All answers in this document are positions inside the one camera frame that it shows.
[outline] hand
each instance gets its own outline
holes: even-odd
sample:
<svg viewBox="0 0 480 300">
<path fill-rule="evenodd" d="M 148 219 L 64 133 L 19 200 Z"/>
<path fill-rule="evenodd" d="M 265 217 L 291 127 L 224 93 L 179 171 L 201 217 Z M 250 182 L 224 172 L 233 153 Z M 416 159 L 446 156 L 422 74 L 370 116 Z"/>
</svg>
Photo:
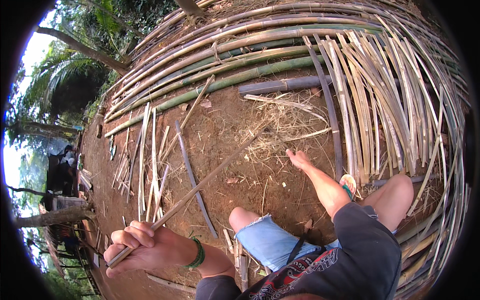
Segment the hand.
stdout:
<svg viewBox="0 0 480 300">
<path fill-rule="evenodd" d="M 293 154 L 290 149 L 287 149 L 287 155 L 290 157 L 292 164 L 300 170 L 305 171 L 307 167 L 313 166 L 310 159 L 303 151 L 297 151 L 296 154 Z"/>
<path fill-rule="evenodd" d="M 113 278 L 117 274 L 129 270 L 154 270 L 163 268 L 172 264 L 182 264 L 184 261 L 179 259 L 178 251 L 173 251 L 179 239 L 179 236 L 170 229 L 160 227 L 155 232 L 150 228 L 150 222 L 132 221 L 130 226 L 124 230 L 117 230 L 112 233 L 113 244 L 103 253 L 106 262 L 111 261 L 125 246 L 135 249 L 130 255 L 122 260 L 115 268 L 107 269 L 107 276 Z"/>
</svg>

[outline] denim shorts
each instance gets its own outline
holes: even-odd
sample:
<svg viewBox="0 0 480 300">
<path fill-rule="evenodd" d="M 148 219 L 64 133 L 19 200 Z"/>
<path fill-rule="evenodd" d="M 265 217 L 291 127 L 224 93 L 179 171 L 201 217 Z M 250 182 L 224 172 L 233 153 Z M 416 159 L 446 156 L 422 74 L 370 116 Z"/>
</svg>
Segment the denim shorts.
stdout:
<svg viewBox="0 0 480 300">
<path fill-rule="evenodd" d="M 251 255 L 273 272 L 287 264 L 288 257 L 299 240 L 275 224 L 270 214 L 259 217 L 240 229 L 235 238 Z M 326 250 L 333 248 L 342 248 L 338 239 L 325 245 Z M 321 246 L 304 242 L 295 259 L 321 249 Z"/>
</svg>

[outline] flip-flop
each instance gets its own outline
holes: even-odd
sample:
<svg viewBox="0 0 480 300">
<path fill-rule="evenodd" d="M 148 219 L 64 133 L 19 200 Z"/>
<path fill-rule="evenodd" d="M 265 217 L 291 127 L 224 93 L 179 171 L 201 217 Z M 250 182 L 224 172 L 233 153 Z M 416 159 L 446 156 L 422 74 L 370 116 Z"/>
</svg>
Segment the flip-flop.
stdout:
<svg viewBox="0 0 480 300">
<path fill-rule="evenodd" d="M 342 178 L 340 178 L 340 181 L 342 181 L 342 180 L 345 181 L 345 184 L 342 185 L 342 188 L 347 192 L 348 196 L 350 197 L 350 200 L 353 201 L 353 196 L 355 195 L 355 192 L 357 191 L 357 183 L 355 182 L 355 179 L 350 174 L 345 174 L 345 175 L 342 176 Z M 348 188 L 348 185 L 346 184 L 346 182 L 353 183 L 353 186 L 354 186 L 353 191 L 351 191 Z"/>
</svg>

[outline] bracelet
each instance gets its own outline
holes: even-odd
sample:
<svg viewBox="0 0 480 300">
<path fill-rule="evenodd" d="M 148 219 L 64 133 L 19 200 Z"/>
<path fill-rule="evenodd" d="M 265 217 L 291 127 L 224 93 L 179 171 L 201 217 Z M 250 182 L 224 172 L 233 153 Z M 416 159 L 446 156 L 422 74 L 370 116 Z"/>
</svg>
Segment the bracelet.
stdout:
<svg viewBox="0 0 480 300">
<path fill-rule="evenodd" d="M 197 243 L 198 246 L 198 252 L 197 252 L 197 257 L 195 257 L 195 260 L 188 265 L 184 265 L 186 268 L 196 268 L 199 265 L 201 265 L 204 262 L 205 259 L 205 249 L 203 248 L 202 244 L 196 237 L 191 237 L 191 240 L 194 240 Z"/>
</svg>

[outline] black strap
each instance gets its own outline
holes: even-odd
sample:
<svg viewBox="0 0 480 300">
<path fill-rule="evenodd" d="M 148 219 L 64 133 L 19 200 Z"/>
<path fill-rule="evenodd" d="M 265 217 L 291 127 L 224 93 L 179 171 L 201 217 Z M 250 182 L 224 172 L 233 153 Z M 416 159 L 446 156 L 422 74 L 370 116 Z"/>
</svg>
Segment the black strap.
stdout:
<svg viewBox="0 0 480 300">
<path fill-rule="evenodd" d="M 297 242 L 297 244 L 295 245 L 295 247 L 293 247 L 293 250 L 292 252 L 290 253 L 290 255 L 288 256 L 288 259 L 287 259 L 287 263 L 286 264 L 289 264 L 291 262 L 293 262 L 293 260 L 295 259 L 295 256 L 297 256 L 299 253 L 300 253 L 300 249 L 301 247 L 303 246 L 303 242 L 305 242 L 305 240 L 307 239 L 308 237 L 308 232 L 307 233 L 304 233 L 300 236 L 300 239 L 299 241 Z M 326 251 L 326 248 L 324 246 L 322 246 L 321 248 L 321 251 L 322 253 Z"/>
</svg>

